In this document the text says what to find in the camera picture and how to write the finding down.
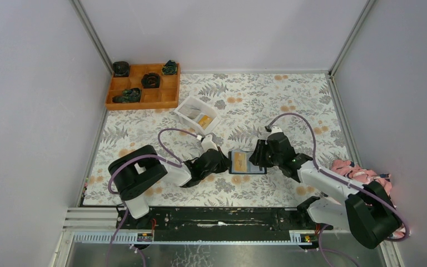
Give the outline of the orange gold card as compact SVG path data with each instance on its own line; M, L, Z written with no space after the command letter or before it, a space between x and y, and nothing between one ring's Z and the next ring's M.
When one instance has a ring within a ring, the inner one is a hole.
M235 151L232 153L232 171L235 173L244 173L247 171L247 153Z

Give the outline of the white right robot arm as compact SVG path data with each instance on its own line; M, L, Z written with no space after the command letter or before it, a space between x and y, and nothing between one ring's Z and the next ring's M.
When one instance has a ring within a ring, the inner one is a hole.
M297 213L298 225L311 229L317 223L351 232L361 245L377 247L397 231L402 220L382 184L363 184L344 177L331 177L331 171L306 154L295 152L283 132L259 139L249 161L259 167L277 167L285 177L312 186L325 194L304 201Z

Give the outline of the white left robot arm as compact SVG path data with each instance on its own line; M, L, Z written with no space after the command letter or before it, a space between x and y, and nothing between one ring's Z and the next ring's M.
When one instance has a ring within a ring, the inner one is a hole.
M201 156L178 164L146 145L109 165L107 188L121 199L129 222L142 229L150 223L150 207L144 193L156 182L165 179L178 187L194 187L211 174L226 172L230 165L231 160L220 148L209 148Z

